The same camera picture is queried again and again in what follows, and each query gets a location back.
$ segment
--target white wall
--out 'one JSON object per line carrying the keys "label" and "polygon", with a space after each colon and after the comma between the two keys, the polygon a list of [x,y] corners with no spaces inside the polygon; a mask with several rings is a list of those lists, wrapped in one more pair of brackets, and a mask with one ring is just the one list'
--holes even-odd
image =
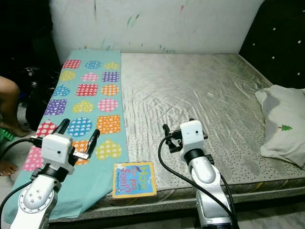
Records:
{"label": "white wall", "polygon": [[262,2],[51,0],[50,4],[54,42],[63,61],[70,50],[83,48],[237,53]]}

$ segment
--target bed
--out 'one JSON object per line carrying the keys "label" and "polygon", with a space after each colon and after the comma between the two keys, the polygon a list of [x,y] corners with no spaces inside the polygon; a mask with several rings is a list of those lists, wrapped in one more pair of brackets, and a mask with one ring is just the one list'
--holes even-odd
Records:
{"label": "bed", "polygon": [[[195,208],[195,190],[159,163],[162,125],[177,129],[195,118],[209,138],[206,150],[224,175],[235,203],[305,194],[305,171],[260,155],[264,116],[254,93],[272,85],[238,54],[122,53],[122,95],[129,160],[153,161],[157,196],[115,200],[106,195],[76,219]],[[178,154],[163,158],[188,175]]]}

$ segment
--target bare foot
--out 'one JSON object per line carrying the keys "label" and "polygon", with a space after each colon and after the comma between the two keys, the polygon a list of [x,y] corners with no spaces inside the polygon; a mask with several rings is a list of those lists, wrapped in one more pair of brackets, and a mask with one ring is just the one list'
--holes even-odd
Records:
{"label": "bare foot", "polygon": [[8,129],[9,131],[12,132],[12,134],[14,134],[15,136],[18,136],[18,137],[24,137],[24,136],[30,134],[30,131],[21,129],[21,127],[19,125],[11,126],[11,125],[1,122],[0,126],[2,128]]}
{"label": "bare foot", "polygon": [[10,176],[17,170],[18,167],[13,165],[11,162],[0,161],[0,176]]}

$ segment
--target black cable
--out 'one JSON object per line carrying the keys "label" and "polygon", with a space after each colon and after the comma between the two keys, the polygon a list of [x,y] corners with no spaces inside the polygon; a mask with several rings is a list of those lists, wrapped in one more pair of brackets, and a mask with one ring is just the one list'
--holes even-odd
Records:
{"label": "black cable", "polygon": [[24,185],[21,185],[20,187],[16,188],[15,190],[11,191],[11,193],[9,193],[5,199],[3,200],[3,202],[1,203],[0,205],[0,229],[1,229],[1,215],[2,215],[2,211],[3,211],[3,208],[4,208],[4,205],[6,203],[6,201],[8,201],[8,199],[14,195],[16,192],[20,191],[21,189],[25,188],[26,186],[28,186],[29,184],[31,184],[33,181],[31,180],[30,182],[24,184]]}
{"label": "black cable", "polygon": [[15,145],[17,145],[18,143],[21,142],[29,142],[30,139],[29,138],[23,138],[23,139],[19,139],[15,142],[13,142],[12,144],[10,144],[8,147],[6,147],[6,149],[0,154],[0,160],[3,158],[3,156]]}
{"label": "black cable", "polygon": [[232,214],[234,215],[235,219],[237,219],[237,215],[236,215],[235,207],[234,207],[234,201],[233,201],[233,197],[232,197],[229,185],[228,185],[228,183],[226,182],[225,178],[223,177],[223,175],[221,173],[220,173],[220,178],[223,181],[225,188],[227,189],[227,193],[228,193],[229,200],[230,200],[230,207],[231,207]]}
{"label": "black cable", "polygon": [[158,158],[159,161],[161,163],[161,165],[169,172],[171,172],[172,174],[176,175],[177,177],[181,178],[182,180],[186,181],[187,183],[191,184],[192,186],[194,186],[195,188],[199,189],[200,191],[202,191],[204,194],[206,194],[209,198],[211,198],[212,200],[214,200],[217,204],[219,204],[229,215],[229,217],[232,220],[232,225],[235,229],[239,229],[238,223],[236,218],[234,217],[233,213],[227,208],[226,205],[224,205],[220,200],[218,200],[215,196],[213,196],[211,193],[209,193],[207,190],[205,190],[204,188],[200,187],[198,184],[196,184],[195,182],[193,182],[192,180],[186,178],[185,176],[181,175],[180,173],[177,173],[176,171],[172,170],[171,168],[169,168],[162,160],[161,158],[161,148],[162,145],[164,143],[165,140],[167,140],[168,138],[171,138],[171,136],[166,136],[164,137],[160,144],[159,144],[159,148],[158,148]]}

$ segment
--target black headboard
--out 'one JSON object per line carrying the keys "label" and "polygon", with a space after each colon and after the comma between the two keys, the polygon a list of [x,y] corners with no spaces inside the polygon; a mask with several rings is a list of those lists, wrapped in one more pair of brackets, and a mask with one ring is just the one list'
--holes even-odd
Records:
{"label": "black headboard", "polygon": [[305,0],[265,0],[239,54],[272,83],[305,88]]}

